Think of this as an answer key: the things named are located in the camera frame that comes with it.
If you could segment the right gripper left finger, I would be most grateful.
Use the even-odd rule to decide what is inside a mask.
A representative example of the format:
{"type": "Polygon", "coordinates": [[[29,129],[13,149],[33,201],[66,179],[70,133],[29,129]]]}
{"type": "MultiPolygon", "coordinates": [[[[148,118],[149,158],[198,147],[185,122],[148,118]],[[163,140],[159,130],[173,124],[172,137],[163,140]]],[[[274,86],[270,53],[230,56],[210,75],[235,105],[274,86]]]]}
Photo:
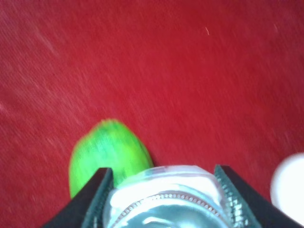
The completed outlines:
{"type": "Polygon", "coordinates": [[[102,228],[105,203],[112,189],[112,169],[98,169],[71,201],[43,227],[102,228]]]}

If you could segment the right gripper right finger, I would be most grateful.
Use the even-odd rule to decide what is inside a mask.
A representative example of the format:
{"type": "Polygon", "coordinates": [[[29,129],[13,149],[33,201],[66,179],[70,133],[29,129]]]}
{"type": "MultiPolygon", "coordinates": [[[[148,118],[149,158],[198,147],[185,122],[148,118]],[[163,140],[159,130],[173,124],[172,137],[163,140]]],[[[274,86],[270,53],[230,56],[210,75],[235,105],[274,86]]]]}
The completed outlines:
{"type": "Polygon", "coordinates": [[[228,200],[234,228],[302,227],[263,198],[229,166],[216,165],[214,175],[228,200]]]}

